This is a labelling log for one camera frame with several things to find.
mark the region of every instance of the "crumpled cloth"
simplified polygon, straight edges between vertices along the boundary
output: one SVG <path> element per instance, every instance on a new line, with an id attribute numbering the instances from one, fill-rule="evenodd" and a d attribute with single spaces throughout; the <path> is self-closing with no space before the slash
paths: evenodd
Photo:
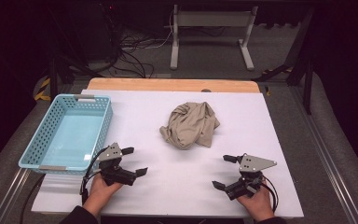
<path id="1" fill-rule="evenodd" d="M 189 149 L 194 143 L 210 147 L 213 131 L 220 125 L 208 103 L 185 103 L 170 115 L 168 126 L 159 128 L 168 143 L 180 149 Z"/>

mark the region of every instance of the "metal frame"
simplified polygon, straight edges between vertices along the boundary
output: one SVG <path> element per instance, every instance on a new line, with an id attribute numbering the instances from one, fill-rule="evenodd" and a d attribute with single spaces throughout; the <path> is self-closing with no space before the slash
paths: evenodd
<path id="1" fill-rule="evenodd" d="M 6 222 L 6 219 L 10 214 L 14 203 L 17 201 L 17 198 L 21 193 L 22 187 L 24 187 L 25 181 L 27 181 L 27 178 L 30 173 L 31 170 L 20 168 L 14 175 L 14 179 L 9 189 L 7 190 L 7 194 L 5 195 L 5 198 L 0 204 L 0 223 Z"/>
<path id="2" fill-rule="evenodd" d="M 306 109 L 303 106 L 303 99 L 301 97 L 301 92 L 299 87 L 290 87 L 290 91 L 296 101 L 298 109 L 301 112 L 303 120 L 306 122 L 309 131 L 312 136 L 312 140 L 315 144 L 315 150 L 318 153 L 319 158 L 324 165 L 324 169 L 330 179 L 330 182 L 336 192 L 338 199 L 344 209 L 345 214 L 347 215 L 348 221 L 351 224 L 358 223 L 358 209 L 354 204 L 353 199 L 345 185 L 344 180 L 342 179 L 341 174 L 339 173 L 333 158 L 330 156 L 328 152 L 327 146 L 324 143 L 324 140 L 321 137 L 321 134 L 313 121 L 311 115 L 308 114 Z"/>
<path id="3" fill-rule="evenodd" d="M 248 42 L 255 23 L 255 16 L 258 7 L 253 7 L 252 11 L 236 12 L 188 12 L 178 11 L 178 6 L 173 7 L 173 42 L 171 54 L 171 69 L 178 67 L 179 56 L 179 26 L 232 26 L 246 27 L 244 39 L 239 39 L 239 44 L 245 61 L 246 68 L 250 71 L 255 70 L 251 55 L 248 50 Z"/>

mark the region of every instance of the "cable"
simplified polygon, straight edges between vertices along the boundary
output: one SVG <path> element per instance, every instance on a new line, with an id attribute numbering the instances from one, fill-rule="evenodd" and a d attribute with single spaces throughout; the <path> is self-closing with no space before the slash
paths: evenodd
<path id="1" fill-rule="evenodd" d="M 263 177 L 270 183 L 270 185 L 271 185 L 272 188 L 274 189 L 274 191 L 275 191 L 275 196 L 277 197 L 276 207 L 278 207 L 278 203 L 279 203 L 278 192 L 277 192 L 277 190 L 275 189 L 275 186 L 272 184 L 272 182 L 271 182 L 268 178 L 266 178 L 264 175 L 263 175 Z"/>
<path id="2" fill-rule="evenodd" d="M 131 51 L 128 51 L 129 53 L 134 52 L 136 49 L 145 49 L 151 45 L 154 44 L 154 42 L 157 41 L 156 38 L 152 38 L 151 36 L 144 35 L 143 37 L 140 37 L 137 35 L 138 33 L 133 33 L 129 35 L 125 35 L 122 40 L 120 41 L 120 46 L 122 49 L 130 49 Z"/>
<path id="3" fill-rule="evenodd" d="M 29 192 L 27 198 L 25 199 L 24 205 L 22 206 L 21 209 L 21 215 L 20 215 L 20 224 L 22 224 L 23 220 L 24 220 L 24 212 L 25 212 L 25 207 L 27 206 L 28 201 L 30 200 L 32 193 L 34 192 L 34 190 L 36 189 L 36 187 L 40 187 L 40 185 L 43 182 L 43 179 L 45 178 L 45 175 L 41 175 L 39 177 L 39 179 L 37 179 L 37 181 L 34 183 L 34 186 L 32 187 L 31 191 Z"/>
<path id="4" fill-rule="evenodd" d="M 125 50 L 122 50 L 122 53 L 123 55 L 121 57 L 119 57 L 119 59 L 122 61 L 122 62 L 125 62 L 125 63 L 131 63 L 139 72 L 136 72 L 136 71 L 132 71 L 130 69 L 120 69 L 122 71 L 130 71 L 130 72 L 135 72 L 136 74 L 138 74 L 139 76 L 143 77 L 143 78 L 146 78 L 146 72 L 145 72 L 145 68 L 144 68 L 144 65 L 147 65 L 147 66 L 150 66 L 152 71 L 150 72 L 150 75 L 149 75 L 149 78 L 151 78 L 151 76 L 153 75 L 154 73 L 154 66 L 153 64 L 150 64 L 150 63 L 141 63 L 135 56 L 133 56 L 132 54 L 126 52 Z M 128 55 L 130 57 L 132 57 L 135 61 L 135 62 L 131 62 L 129 61 L 125 55 Z M 136 66 L 137 64 L 139 64 L 142 68 L 142 71 Z"/>
<path id="5" fill-rule="evenodd" d="M 90 180 L 89 174 L 92 168 L 92 165 L 94 164 L 94 162 L 97 160 L 97 158 L 101 155 L 101 153 L 105 152 L 108 149 L 108 147 L 105 147 L 103 149 L 101 149 L 96 155 L 95 157 L 92 158 L 91 162 L 89 163 L 89 167 L 87 168 L 87 171 L 85 173 L 85 175 L 83 176 L 83 180 L 80 186 L 80 195 L 82 196 L 82 203 L 84 204 L 87 200 L 87 198 L 89 197 L 89 191 L 87 190 L 86 186 L 87 183 Z"/>
<path id="6" fill-rule="evenodd" d="M 99 174 L 99 173 L 100 173 L 100 171 L 99 171 L 99 172 L 95 172 L 94 174 L 92 174 L 92 175 L 89 177 L 89 179 L 88 179 L 87 181 L 89 182 L 90 179 L 92 179 L 95 175 L 97 175 L 97 174 Z"/>
<path id="7" fill-rule="evenodd" d="M 163 46 L 163 45 L 167 42 L 167 40 L 170 38 L 171 34 L 172 34 L 172 32 L 170 32 L 170 33 L 168 34 L 167 38 L 165 38 L 165 40 L 164 40 L 164 42 L 162 42 L 162 44 L 160 44 L 160 45 L 158 45 L 158 46 L 147 47 L 147 48 L 145 48 L 145 49 L 158 49 L 158 48 L 160 48 L 161 46 Z"/>
<path id="8" fill-rule="evenodd" d="M 261 183 L 261 186 L 263 186 L 264 188 L 266 188 L 272 195 L 272 212 L 275 212 L 275 210 L 277 209 L 277 205 L 276 205 L 276 198 L 275 198 L 275 194 L 272 191 L 272 189 L 269 188 L 269 186 Z"/>

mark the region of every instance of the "white paper sheet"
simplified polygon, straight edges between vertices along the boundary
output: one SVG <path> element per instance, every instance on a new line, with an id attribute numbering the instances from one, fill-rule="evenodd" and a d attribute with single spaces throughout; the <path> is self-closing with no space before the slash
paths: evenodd
<path id="1" fill-rule="evenodd" d="M 113 117 L 105 145 L 134 147 L 121 166 L 135 171 L 148 167 L 147 175 L 124 186 L 104 208 L 103 215 L 172 217 L 247 217 L 245 209 L 230 201 L 226 185 L 241 176 L 239 165 L 223 161 L 224 155 L 243 153 L 276 161 L 263 171 L 279 194 L 276 215 L 303 217 L 296 190 L 261 93 L 179 91 L 89 91 L 109 95 Z M 171 112 L 186 102 L 208 102 L 220 121 L 210 148 L 194 145 L 180 150 L 166 143 L 160 133 Z M 81 176 L 47 175 L 32 208 L 42 213 L 69 213 L 81 205 Z"/>

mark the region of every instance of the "human hand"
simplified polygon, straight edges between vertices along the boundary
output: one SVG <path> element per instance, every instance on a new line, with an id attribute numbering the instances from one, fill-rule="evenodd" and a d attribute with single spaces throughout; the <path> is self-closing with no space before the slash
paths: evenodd
<path id="1" fill-rule="evenodd" d="M 112 195 L 122 186 L 123 185 L 120 183 L 114 183 L 111 186 L 107 186 L 101 174 L 97 174 L 92 180 L 91 191 L 88 199 L 83 204 L 83 208 L 97 217 L 109 202 Z"/>
<path id="2" fill-rule="evenodd" d="M 249 215 L 251 215 L 257 222 L 275 217 L 271 208 L 269 191 L 263 186 L 260 187 L 260 191 L 258 191 L 252 198 L 240 196 L 237 198 L 237 201 L 246 208 Z"/>

